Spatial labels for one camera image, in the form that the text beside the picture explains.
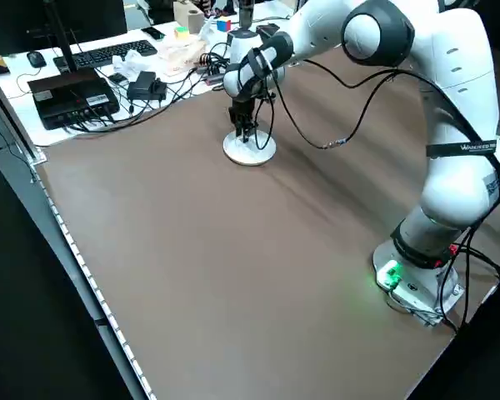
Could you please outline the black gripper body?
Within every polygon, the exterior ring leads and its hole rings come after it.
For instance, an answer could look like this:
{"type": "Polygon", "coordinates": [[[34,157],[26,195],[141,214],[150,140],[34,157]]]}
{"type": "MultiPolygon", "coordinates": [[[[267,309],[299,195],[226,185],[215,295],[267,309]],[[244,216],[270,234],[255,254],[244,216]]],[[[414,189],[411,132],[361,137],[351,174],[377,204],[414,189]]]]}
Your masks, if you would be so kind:
{"type": "Polygon", "coordinates": [[[232,100],[228,108],[230,121],[234,126],[253,126],[255,124],[256,98],[245,101],[232,100]]]}

